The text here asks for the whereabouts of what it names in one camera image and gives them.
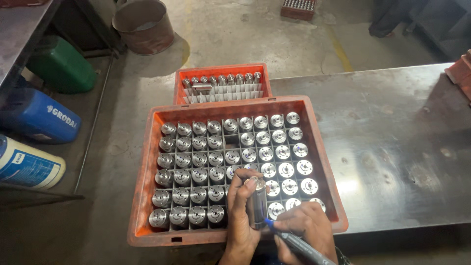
steel table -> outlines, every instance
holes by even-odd
[[[346,233],[471,222],[471,109],[450,65],[270,80],[312,101]]]

